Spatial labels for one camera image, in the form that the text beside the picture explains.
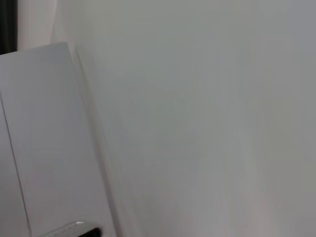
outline white surface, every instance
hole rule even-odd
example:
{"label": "white surface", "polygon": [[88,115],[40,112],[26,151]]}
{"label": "white surface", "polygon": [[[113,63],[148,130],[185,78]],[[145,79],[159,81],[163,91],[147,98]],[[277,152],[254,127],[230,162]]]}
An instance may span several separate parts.
{"label": "white surface", "polygon": [[56,0],[18,0],[18,49],[50,43]]}
{"label": "white surface", "polygon": [[315,1],[59,3],[125,236],[315,236]]}
{"label": "white surface", "polygon": [[0,236],[29,237],[27,218],[0,101]]}
{"label": "white surface", "polygon": [[115,236],[67,44],[2,55],[0,73],[32,235],[88,220]]}

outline white wall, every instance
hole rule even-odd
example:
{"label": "white wall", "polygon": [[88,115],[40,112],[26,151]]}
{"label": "white wall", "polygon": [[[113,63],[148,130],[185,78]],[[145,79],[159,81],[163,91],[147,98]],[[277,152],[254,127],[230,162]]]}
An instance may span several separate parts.
{"label": "white wall", "polygon": [[59,2],[124,236],[316,234],[315,4]]}
{"label": "white wall", "polygon": [[56,0],[18,0],[18,49],[50,43]]}

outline black object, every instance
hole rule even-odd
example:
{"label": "black object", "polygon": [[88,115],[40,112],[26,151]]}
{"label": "black object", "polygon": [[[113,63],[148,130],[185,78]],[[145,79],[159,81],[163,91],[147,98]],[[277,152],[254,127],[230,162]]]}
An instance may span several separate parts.
{"label": "black object", "polygon": [[17,0],[0,0],[0,54],[17,51]]}
{"label": "black object", "polygon": [[92,231],[89,231],[79,237],[101,237],[102,231],[99,228],[95,228]]}

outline white door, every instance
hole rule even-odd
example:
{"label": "white door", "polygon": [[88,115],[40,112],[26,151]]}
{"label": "white door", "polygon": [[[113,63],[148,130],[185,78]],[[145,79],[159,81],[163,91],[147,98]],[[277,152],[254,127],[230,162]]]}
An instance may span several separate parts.
{"label": "white door", "polygon": [[0,88],[32,236],[77,220],[115,236],[67,44],[1,56]]}
{"label": "white door", "polygon": [[0,103],[0,236],[29,236],[2,103]]}

